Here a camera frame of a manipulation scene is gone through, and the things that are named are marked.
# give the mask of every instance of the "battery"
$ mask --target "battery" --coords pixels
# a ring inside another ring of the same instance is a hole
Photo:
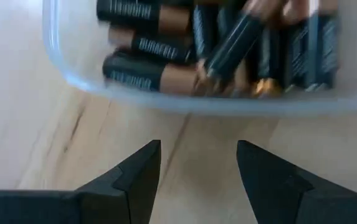
[[[105,59],[102,70],[106,81],[125,86],[170,95],[202,95],[196,89],[198,75],[194,67],[151,61],[118,50]]]
[[[230,0],[219,9],[217,24],[220,39],[225,39],[226,35],[235,26],[239,11],[245,4],[245,1]],[[234,74],[225,75],[224,80],[219,80],[219,89],[223,96],[239,98],[246,96],[250,88],[248,80],[248,70],[245,59],[237,66]]]
[[[281,64],[281,43],[280,31],[276,27],[264,29],[258,45],[258,80],[252,89],[253,97],[280,96],[282,88],[279,84],[279,77],[283,73],[283,65]]]
[[[204,73],[208,77],[220,79],[233,74],[262,33],[264,24],[283,4],[283,0],[247,1],[234,28],[204,62]]]
[[[121,49],[143,52],[156,56],[155,60],[165,60],[177,64],[194,62],[195,56],[191,39],[161,34],[142,34],[131,29],[111,27],[109,41]]]
[[[217,4],[197,4],[193,10],[194,46],[199,71],[217,43],[217,13]],[[205,73],[199,72],[198,74],[199,84],[207,89],[206,95],[214,95],[215,83],[209,82]]]
[[[287,73],[305,91],[334,87],[337,60],[337,0],[290,0]]]
[[[189,29],[190,11],[158,3],[130,0],[98,0],[97,16],[113,26],[141,32],[182,34]]]

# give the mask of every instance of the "duracell battery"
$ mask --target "duracell battery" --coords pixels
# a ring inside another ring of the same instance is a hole
[[[230,0],[220,7],[217,17],[217,26],[220,39],[226,38],[226,35],[232,30],[238,18],[239,11],[243,7],[244,3],[244,1]],[[227,74],[224,76],[225,80],[219,81],[222,83],[221,88],[224,89],[222,91],[222,95],[234,98],[245,96],[250,87],[248,75],[249,73],[247,71],[247,65],[245,63],[245,59],[243,59],[237,66],[234,74]]]
[[[198,68],[203,67],[217,43],[217,4],[198,4],[193,10],[193,34]],[[206,82],[206,76],[199,73],[199,84],[207,88],[207,95],[213,93],[214,84]]]
[[[219,42],[204,62],[204,73],[210,78],[223,78],[234,73],[262,33],[265,22],[281,9],[284,0],[249,0],[227,37]]]
[[[290,0],[287,74],[305,91],[333,88],[337,61],[337,0]]]
[[[111,27],[109,41],[121,49],[156,56],[155,60],[187,64],[195,61],[192,39],[167,35],[143,34],[131,29]]]
[[[188,31],[189,9],[129,0],[98,0],[97,16],[113,26],[148,33],[182,34]]]
[[[160,0],[162,4],[169,6],[184,6],[193,8],[197,4],[222,4],[226,0]]]
[[[280,31],[276,27],[264,29],[258,43],[259,67],[252,96],[256,98],[280,96],[282,88],[279,80],[283,73]]]
[[[169,6],[184,6],[189,7],[193,6],[193,0],[127,0],[136,3],[150,3],[150,4],[166,4]]]
[[[202,95],[195,89],[198,76],[193,67],[154,62],[119,50],[105,59],[102,70],[106,80],[125,86],[170,95]]]

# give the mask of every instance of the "clear plastic container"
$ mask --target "clear plastic container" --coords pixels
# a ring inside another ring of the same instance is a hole
[[[130,103],[178,112],[222,115],[320,114],[357,110],[357,1],[340,2],[340,71],[334,90],[296,93],[278,100],[191,98],[106,86],[103,59],[113,52],[108,26],[96,17],[97,0],[44,0],[44,42],[51,61],[80,89]]]

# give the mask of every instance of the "wooden table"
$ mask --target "wooden table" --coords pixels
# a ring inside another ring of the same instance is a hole
[[[357,113],[223,118],[89,95],[49,62],[41,7],[0,0],[0,189],[74,189],[161,139],[152,223],[255,223],[235,156],[246,139],[357,191]]]

